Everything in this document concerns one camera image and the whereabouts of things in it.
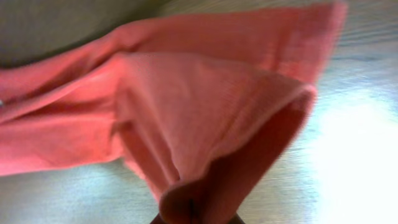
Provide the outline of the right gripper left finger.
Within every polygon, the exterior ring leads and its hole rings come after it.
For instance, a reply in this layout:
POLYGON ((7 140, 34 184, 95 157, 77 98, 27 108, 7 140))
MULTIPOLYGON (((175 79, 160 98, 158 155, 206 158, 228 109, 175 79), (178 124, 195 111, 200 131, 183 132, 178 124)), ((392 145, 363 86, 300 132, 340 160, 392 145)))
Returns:
POLYGON ((162 217, 158 213, 156 215, 156 217, 150 222, 150 224, 165 224, 165 222, 163 221, 162 217))

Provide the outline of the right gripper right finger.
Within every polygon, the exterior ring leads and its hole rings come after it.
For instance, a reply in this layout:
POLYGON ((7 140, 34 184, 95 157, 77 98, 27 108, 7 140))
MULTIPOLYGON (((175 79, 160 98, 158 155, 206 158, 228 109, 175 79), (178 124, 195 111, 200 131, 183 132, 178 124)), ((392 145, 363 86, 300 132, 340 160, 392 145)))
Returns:
POLYGON ((235 214, 233 218, 229 221, 229 224, 245 224, 238 214, 235 214))

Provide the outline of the red printed t-shirt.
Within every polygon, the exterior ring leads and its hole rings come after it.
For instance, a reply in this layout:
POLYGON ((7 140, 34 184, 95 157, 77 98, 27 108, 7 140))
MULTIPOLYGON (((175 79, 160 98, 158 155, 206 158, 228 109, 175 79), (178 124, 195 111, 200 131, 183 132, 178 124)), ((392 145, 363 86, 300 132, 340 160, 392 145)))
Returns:
POLYGON ((125 24, 1 71, 1 174, 123 158, 166 223, 228 223, 307 120, 341 1, 125 24))

